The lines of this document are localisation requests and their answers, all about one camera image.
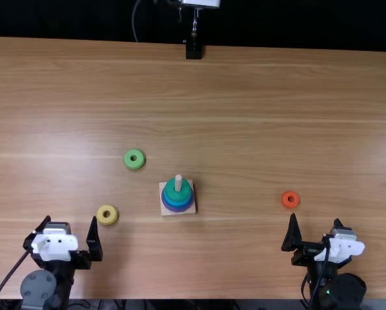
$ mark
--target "black background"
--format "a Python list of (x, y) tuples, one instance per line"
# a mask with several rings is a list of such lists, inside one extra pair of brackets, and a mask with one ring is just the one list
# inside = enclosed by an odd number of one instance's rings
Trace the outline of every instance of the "black background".
[[(181, 43), (191, 10), (178, 23), (167, 0), (141, 0), (140, 41)], [(0, 36), (133, 41), (135, 0), (0, 0)], [(201, 14), (206, 45), (386, 50), (386, 2), (221, 0)]]

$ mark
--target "purple ring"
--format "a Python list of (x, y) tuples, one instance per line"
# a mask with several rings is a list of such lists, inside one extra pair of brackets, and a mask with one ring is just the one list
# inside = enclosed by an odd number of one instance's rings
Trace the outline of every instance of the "purple ring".
[(178, 207), (178, 208), (175, 208), (173, 206), (171, 206), (171, 204), (169, 204), (166, 199), (165, 199), (165, 195), (164, 195), (164, 189), (161, 191), (161, 202), (163, 202), (163, 205), (165, 205), (165, 207), (170, 210), (170, 211), (173, 211), (173, 212), (183, 212), (183, 211), (186, 211), (188, 208), (190, 208), (190, 206), (192, 205), (194, 201), (194, 194), (192, 192), (192, 195), (190, 196), (190, 199), (189, 201), (186, 203), (185, 206), (183, 207)]

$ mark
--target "yellow ring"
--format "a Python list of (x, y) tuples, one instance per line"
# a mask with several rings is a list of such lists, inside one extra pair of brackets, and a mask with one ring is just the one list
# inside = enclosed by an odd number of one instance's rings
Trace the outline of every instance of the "yellow ring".
[(97, 211), (97, 220), (102, 225), (112, 225), (117, 222), (118, 211), (112, 205), (102, 205)]

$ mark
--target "wooden table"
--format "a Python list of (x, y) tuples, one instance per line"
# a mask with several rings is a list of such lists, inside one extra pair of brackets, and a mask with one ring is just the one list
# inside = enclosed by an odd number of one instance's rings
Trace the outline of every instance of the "wooden table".
[[(74, 298), (300, 298), (280, 251), (301, 196), (303, 238), (337, 217), (365, 252), (344, 267), (386, 298), (386, 53), (0, 38), (0, 282), (47, 215), (102, 263)], [(123, 165), (128, 149), (146, 165)], [(158, 183), (192, 178), (199, 212), (162, 218)], [(19, 298), (28, 258), (1, 297)]]

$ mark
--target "green ring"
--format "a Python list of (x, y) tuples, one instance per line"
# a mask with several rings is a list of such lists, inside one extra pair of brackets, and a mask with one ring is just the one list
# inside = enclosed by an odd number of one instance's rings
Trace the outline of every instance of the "green ring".
[(167, 182), (165, 190), (167, 197), (173, 202), (183, 202), (188, 200), (192, 194), (192, 189), (185, 179), (181, 181), (181, 190), (179, 192), (176, 192), (174, 189), (174, 178)]
[(124, 164), (130, 170), (137, 170), (142, 168), (146, 161), (144, 154), (139, 150), (129, 150), (124, 155)]

